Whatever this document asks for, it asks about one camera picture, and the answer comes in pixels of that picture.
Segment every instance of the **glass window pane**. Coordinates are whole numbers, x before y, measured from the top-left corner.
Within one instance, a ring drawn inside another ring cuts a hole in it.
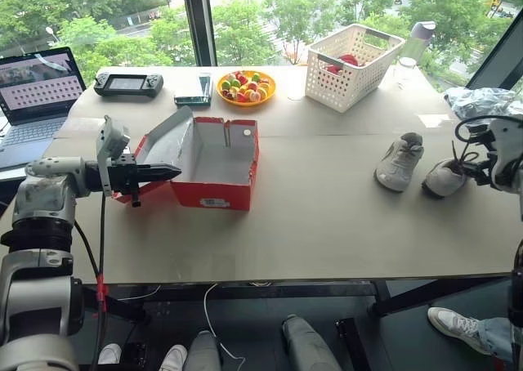
[[[69,46],[100,67],[195,65],[184,0],[0,0],[0,55]]]
[[[436,33],[418,62],[434,87],[464,85],[523,0],[211,0],[219,65],[300,65],[314,41],[352,23],[408,38]]]

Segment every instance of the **white cable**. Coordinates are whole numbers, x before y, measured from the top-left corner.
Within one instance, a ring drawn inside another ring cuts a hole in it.
[[[207,324],[209,325],[209,329],[211,330],[211,333],[212,335],[217,338],[217,335],[216,333],[214,333],[214,329],[212,328],[212,325],[211,325],[211,320],[209,319],[209,313],[207,312],[207,295],[209,294],[209,292],[211,292],[216,286],[218,285],[218,283],[216,284],[213,284],[211,286],[211,288],[209,288],[207,290],[207,292],[205,293],[205,295],[203,295],[203,311],[205,312],[205,319],[207,320]],[[242,360],[241,363],[239,364],[238,368],[236,369],[236,371],[239,371],[239,369],[242,368],[242,365],[244,365],[245,361],[247,361],[247,358],[246,357],[242,357],[242,356],[234,356],[232,353],[229,352],[229,350],[225,347],[225,345],[223,345],[221,342],[220,342],[220,346],[221,348],[226,352],[227,355],[229,355],[229,357],[233,360]]]
[[[136,300],[136,299],[143,299],[144,297],[149,297],[149,296],[153,296],[155,293],[157,293],[160,288],[162,288],[162,285],[160,284],[153,292],[151,293],[147,293],[146,295],[142,295],[142,296],[135,296],[135,297],[123,297],[121,299],[116,299],[116,300]]]

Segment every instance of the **white tabletop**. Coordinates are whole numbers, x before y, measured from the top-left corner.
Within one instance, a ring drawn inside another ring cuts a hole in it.
[[[263,68],[278,94],[252,114],[236,114],[216,94],[205,116],[256,118],[260,130],[257,184],[250,212],[184,208],[161,191],[141,208],[110,200],[106,218],[109,283],[185,283],[278,279],[438,277],[507,272],[523,225],[517,198],[469,182],[441,201],[421,193],[433,165],[451,155],[455,121],[429,127],[419,115],[449,116],[440,95],[419,78],[399,89],[391,75],[345,114],[309,99],[288,99],[289,75],[300,68]],[[229,69],[214,69],[216,75]],[[152,101],[125,104],[90,88],[71,117],[109,114],[140,136],[176,110],[176,78],[197,69],[158,68],[165,88]],[[429,124],[434,117],[424,118]],[[403,194],[389,193],[373,170],[401,133],[420,132],[425,154]],[[94,138],[56,140],[47,155],[94,159]],[[98,249],[101,196],[79,199],[77,219]],[[0,221],[10,226],[11,210]],[[92,282],[92,271],[74,233],[74,274]]]

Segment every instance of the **white sneaker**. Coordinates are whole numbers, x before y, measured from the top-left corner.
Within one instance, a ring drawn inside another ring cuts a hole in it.
[[[467,180],[457,160],[445,159],[427,174],[422,188],[433,197],[444,198],[462,188]]]
[[[481,345],[477,329],[478,320],[466,318],[457,312],[441,307],[429,308],[427,317],[432,326],[440,333],[460,339],[483,355],[490,355],[490,352]]]
[[[181,371],[187,359],[187,350],[183,345],[175,345],[165,355],[160,371]]]
[[[98,364],[118,364],[122,348],[118,344],[109,344],[102,348],[98,356]]]
[[[423,156],[422,144],[422,136],[415,132],[408,132],[394,141],[374,171],[376,180],[389,190],[405,191],[414,167]]]

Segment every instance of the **laptop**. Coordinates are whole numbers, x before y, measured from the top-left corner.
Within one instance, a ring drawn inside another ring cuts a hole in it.
[[[68,47],[0,59],[0,108],[11,124],[0,168],[41,158],[84,90]]]

